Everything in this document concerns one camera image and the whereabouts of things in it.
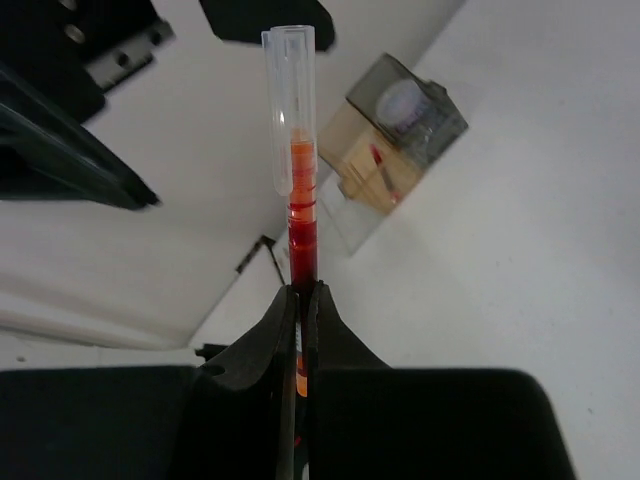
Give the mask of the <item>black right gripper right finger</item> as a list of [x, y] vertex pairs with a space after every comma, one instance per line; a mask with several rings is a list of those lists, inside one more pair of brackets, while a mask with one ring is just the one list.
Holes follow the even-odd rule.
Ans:
[[499, 368], [393, 368], [318, 284], [307, 321], [314, 479], [571, 479], [546, 392]]

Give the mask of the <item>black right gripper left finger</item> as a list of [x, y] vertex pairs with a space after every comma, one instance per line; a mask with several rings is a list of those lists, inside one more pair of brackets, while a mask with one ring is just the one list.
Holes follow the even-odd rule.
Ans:
[[280, 288], [258, 323], [197, 369], [178, 478], [293, 478], [297, 305]]

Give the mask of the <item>clear paper clip jar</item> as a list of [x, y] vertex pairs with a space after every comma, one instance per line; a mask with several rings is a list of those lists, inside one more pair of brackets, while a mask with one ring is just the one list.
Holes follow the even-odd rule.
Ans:
[[403, 135], [416, 124], [430, 106], [430, 100], [412, 79], [391, 85], [378, 99], [376, 120], [386, 129]]

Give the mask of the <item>red orange pen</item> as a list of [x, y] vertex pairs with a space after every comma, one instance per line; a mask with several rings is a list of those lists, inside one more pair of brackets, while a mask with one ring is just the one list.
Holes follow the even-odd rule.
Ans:
[[274, 186], [286, 198], [291, 286], [298, 295], [296, 390], [308, 396], [305, 330], [318, 277], [315, 29], [262, 33], [271, 115]]

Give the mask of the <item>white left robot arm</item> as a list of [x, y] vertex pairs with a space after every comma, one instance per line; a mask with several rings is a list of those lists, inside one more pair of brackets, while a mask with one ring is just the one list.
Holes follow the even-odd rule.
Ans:
[[150, 1], [1, 5], [1, 197], [130, 211], [157, 195], [86, 130], [174, 35]]

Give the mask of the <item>clear smoky organizer tray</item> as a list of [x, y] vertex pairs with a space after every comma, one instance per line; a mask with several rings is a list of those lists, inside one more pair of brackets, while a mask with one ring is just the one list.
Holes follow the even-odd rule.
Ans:
[[[379, 97], [403, 79], [416, 81], [430, 106], [408, 132], [397, 135], [378, 123], [375, 110]], [[318, 135], [319, 156], [332, 169], [318, 191], [321, 247], [354, 254], [467, 128], [445, 87], [420, 79], [395, 57], [381, 55]], [[371, 155], [371, 143], [395, 184], [396, 204]]]

